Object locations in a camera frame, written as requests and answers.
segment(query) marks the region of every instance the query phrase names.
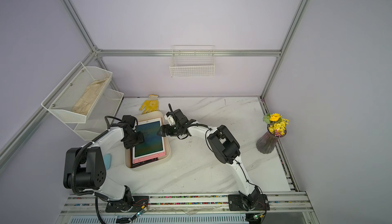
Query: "wall-mounted basket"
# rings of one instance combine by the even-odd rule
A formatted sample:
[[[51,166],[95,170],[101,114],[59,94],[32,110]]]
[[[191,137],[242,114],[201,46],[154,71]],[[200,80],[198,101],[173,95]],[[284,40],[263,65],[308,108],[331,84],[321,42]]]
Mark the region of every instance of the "wall-mounted basket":
[[[86,123],[95,108],[98,100],[106,90],[112,79],[112,72],[109,72],[98,67],[85,67],[83,64],[79,73],[71,80],[67,87],[60,93],[60,95],[48,107],[42,102],[42,106],[51,114],[56,116],[63,123]],[[76,102],[81,98],[87,86],[95,80],[104,80],[100,93],[94,97],[91,108],[86,115],[72,112],[72,108]]]
[[[173,78],[197,78],[214,76],[214,46],[173,46],[170,73]]]
[[[120,107],[124,93],[107,88],[97,101],[95,109],[86,123],[77,124],[73,131],[83,140],[91,141],[107,129],[105,116],[115,116]]]

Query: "purple glass vase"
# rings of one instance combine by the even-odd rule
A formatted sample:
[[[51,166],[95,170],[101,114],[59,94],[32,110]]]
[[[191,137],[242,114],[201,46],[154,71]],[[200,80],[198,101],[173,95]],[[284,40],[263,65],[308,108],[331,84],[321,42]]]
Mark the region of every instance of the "purple glass vase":
[[[274,136],[271,132],[269,132],[268,130],[269,126],[270,125],[267,126],[267,132],[264,133],[262,138],[258,139],[256,142],[257,150],[259,150],[259,152],[264,154],[271,153],[274,150],[276,143],[279,139],[279,137]]]

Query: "marble table surface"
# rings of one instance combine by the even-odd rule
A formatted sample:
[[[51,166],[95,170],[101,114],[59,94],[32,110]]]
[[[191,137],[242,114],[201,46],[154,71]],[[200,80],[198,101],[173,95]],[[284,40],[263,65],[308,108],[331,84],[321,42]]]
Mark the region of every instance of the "marble table surface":
[[[125,98],[117,113],[139,115],[146,98]],[[241,158],[252,181],[263,192],[289,192],[290,187],[276,149],[262,154],[256,141],[267,131],[257,97],[227,98],[159,98],[159,110],[165,115],[181,109],[188,119],[210,126],[225,125],[240,144]],[[237,192],[231,170],[219,162],[202,138],[179,140],[169,137],[171,158],[166,163],[133,171],[125,166],[124,147],[117,143],[108,153],[112,155],[108,176],[130,187],[133,193],[213,193]]]

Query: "cable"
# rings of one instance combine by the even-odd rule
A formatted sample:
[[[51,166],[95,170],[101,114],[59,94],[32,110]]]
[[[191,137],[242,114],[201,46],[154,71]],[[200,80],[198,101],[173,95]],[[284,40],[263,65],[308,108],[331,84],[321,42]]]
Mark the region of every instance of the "cable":
[[[118,121],[122,121],[121,119],[116,118],[116,117],[113,117],[113,116],[109,116],[109,115],[108,115],[108,116],[105,116],[105,122],[106,122],[107,129],[110,129],[110,123],[109,123],[108,118],[117,119]]]
[[[76,188],[76,170],[79,167],[80,164],[80,160],[82,157],[83,152],[86,150],[86,148],[88,148],[89,146],[91,146],[93,142],[89,142],[86,145],[84,145],[81,149],[79,149],[78,153],[76,154],[76,157],[74,159],[74,163],[72,165],[72,169],[71,169],[71,189],[72,192],[75,195],[81,196],[81,195],[86,195],[86,194],[94,194],[94,191],[85,191],[85,192],[81,192]]]
[[[138,202],[140,202],[140,201],[142,201],[142,200],[147,200],[147,201],[148,201],[148,199],[142,198],[142,199],[140,199]]]
[[[98,217],[99,222],[100,222],[101,224],[106,224],[106,223],[102,220],[101,215],[99,214],[99,210],[98,210],[98,196],[95,197],[95,211],[96,211],[96,213],[97,213],[97,217]]]
[[[205,124],[190,124],[190,125],[184,127],[184,129],[180,132],[180,134],[181,134],[181,135],[185,134],[185,131],[186,131],[189,127],[193,127],[193,126],[203,126],[203,127],[208,128],[208,125],[205,125]]]
[[[250,182],[249,182],[248,178],[246,178],[245,171],[243,170],[241,164],[240,164],[235,158],[223,157],[223,156],[221,156],[221,155],[215,153],[215,152],[210,148],[210,146],[208,145],[208,141],[207,141],[207,132],[209,132],[209,131],[211,131],[211,130],[212,130],[212,128],[208,128],[208,130],[205,132],[205,143],[207,144],[208,149],[209,149],[211,152],[213,152],[215,155],[219,156],[219,157],[222,157],[222,158],[225,158],[225,159],[233,159],[234,161],[236,161],[237,164],[239,165],[239,167],[241,168],[242,173],[244,174],[244,177],[245,177],[246,182],[249,183],[249,184],[251,184],[251,185],[253,185],[253,186],[255,186],[255,187],[257,187],[257,188],[260,190],[260,192],[262,193],[263,200],[264,200],[264,202],[265,202],[265,197],[264,197],[264,194],[263,194],[262,189],[261,189],[259,186],[257,186],[256,184],[253,184],[253,183],[250,183]],[[263,216],[264,216],[264,217],[263,217],[262,222],[264,221],[265,217],[267,216],[267,207],[266,207],[265,205],[264,205],[264,214],[263,214]]]
[[[180,140],[183,140],[183,139],[185,139],[187,137],[188,137],[188,135],[186,137],[184,137],[184,138],[179,138],[179,136],[177,136],[177,138],[180,139]]]

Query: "pink tablet case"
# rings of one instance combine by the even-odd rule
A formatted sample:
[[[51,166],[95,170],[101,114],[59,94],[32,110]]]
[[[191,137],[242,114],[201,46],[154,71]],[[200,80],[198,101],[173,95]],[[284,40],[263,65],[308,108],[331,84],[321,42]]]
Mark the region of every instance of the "pink tablet case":
[[[146,160],[149,160],[149,159],[153,159],[153,158],[162,157],[162,156],[165,156],[165,155],[166,155],[166,151],[164,151],[162,153],[155,153],[155,154],[143,157],[143,158],[132,159],[132,163],[136,164],[136,163],[139,163],[139,162],[143,162],[143,161],[146,161]]]

